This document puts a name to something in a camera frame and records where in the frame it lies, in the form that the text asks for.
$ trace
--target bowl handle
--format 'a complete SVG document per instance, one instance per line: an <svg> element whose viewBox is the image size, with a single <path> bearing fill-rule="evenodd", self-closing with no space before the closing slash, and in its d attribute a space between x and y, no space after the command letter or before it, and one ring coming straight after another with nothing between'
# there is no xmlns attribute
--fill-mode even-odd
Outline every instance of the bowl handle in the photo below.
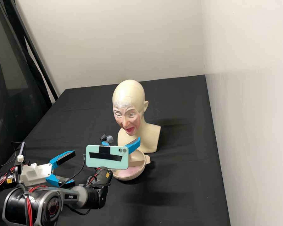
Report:
<svg viewBox="0 0 283 226"><path fill-rule="evenodd" d="M145 157L146 157L146 164L149 164L151 162L150 156L149 155L145 155Z"/></svg>

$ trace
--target white knob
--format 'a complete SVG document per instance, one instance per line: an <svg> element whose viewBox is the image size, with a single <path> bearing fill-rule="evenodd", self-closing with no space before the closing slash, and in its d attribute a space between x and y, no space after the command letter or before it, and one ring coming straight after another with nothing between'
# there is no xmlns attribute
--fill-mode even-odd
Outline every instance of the white knob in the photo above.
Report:
<svg viewBox="0 0 283 226"><path fill-rule="evenodd" d="M18 155L17 156L18 162L23 162L24 161L24 156L23 155Z"/></svg>

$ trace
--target mannequin mouth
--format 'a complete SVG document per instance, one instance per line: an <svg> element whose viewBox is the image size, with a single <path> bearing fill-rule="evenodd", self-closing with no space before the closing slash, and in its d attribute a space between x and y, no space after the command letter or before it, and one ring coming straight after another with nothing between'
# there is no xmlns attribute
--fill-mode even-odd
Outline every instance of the mannequin mouth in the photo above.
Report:
<svg viewBox="0 0 283 226"><path fill-rule="evenodd" d="M126 129L124 128L124 130L127 132L127 133L132 133L134 131L134 127L131 127L129 129Z"/></svg>

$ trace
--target mannequin bust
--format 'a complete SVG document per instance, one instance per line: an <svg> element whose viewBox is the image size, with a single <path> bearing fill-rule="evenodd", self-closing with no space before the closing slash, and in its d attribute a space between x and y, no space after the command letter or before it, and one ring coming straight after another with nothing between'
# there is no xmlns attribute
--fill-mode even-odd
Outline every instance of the mannequin bust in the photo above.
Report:
<svg viewBox="0 0 283 226"><path fill-rule="evenodd" d="M157 149L161 127L146 123L144 112L149 102L145 100L142 85L135 80L125 80L114 90L112 96L113 113L120 125L117 143L123 146L141 137L138 148L143 153L152 153Z"/></svg>

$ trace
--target white wall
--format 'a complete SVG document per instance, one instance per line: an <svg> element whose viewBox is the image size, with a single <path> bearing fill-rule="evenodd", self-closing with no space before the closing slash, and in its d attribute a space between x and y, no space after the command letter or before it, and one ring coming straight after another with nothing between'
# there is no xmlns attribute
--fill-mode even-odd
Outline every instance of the white wall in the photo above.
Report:
<svg viewBox="0 0 283 226"><path fill-rule="evenodd" d="M233 226L283 226L283 1L203 1L205 73Z"/></svg>
<svg viewBox="0 0 283 226"><path fill-rule="evenodd" d="M51 80L67 88L203 71L201 1L17 0Z"/></svg>

